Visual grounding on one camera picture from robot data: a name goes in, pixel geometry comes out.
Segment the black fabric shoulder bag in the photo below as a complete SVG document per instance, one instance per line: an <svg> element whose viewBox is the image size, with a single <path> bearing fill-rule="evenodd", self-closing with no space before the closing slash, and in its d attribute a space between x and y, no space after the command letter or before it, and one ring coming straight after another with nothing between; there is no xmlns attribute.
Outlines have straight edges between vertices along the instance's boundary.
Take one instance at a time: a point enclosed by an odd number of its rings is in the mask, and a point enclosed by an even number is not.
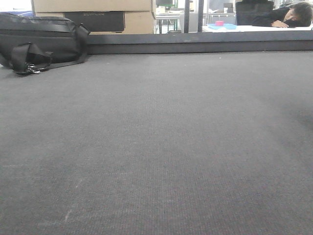
<svg viewBox="0 0 313 235"><path fill-rule="evenodd" d="M0 14L0 64L16 74L36 74L85 61L90 31L63 17Z"/></svg>

